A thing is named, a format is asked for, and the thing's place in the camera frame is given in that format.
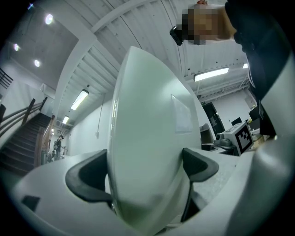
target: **person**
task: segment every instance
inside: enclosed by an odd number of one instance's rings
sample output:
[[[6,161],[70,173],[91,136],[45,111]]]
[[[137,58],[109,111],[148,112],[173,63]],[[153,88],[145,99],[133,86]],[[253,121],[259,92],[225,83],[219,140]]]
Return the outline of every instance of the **person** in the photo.
[[[60,148],[65,148],[64,146],[61,146],[61,140],[64,139],[62,135],[59,136],[59,138],[56,141],[56,155],[54,157],[54,161],[59,160],[61,155],[60,155]]]
[[[228,0],[210,5],[200,0],[183,14],[183,39],[200,41],[234,40],[242,45],[248,60],[248,78],[260,111],[260,134],[276,132],[261,100],[274,84],[289,59],[292,47],[287,40],[284,19],[275,4],[261,1]]]

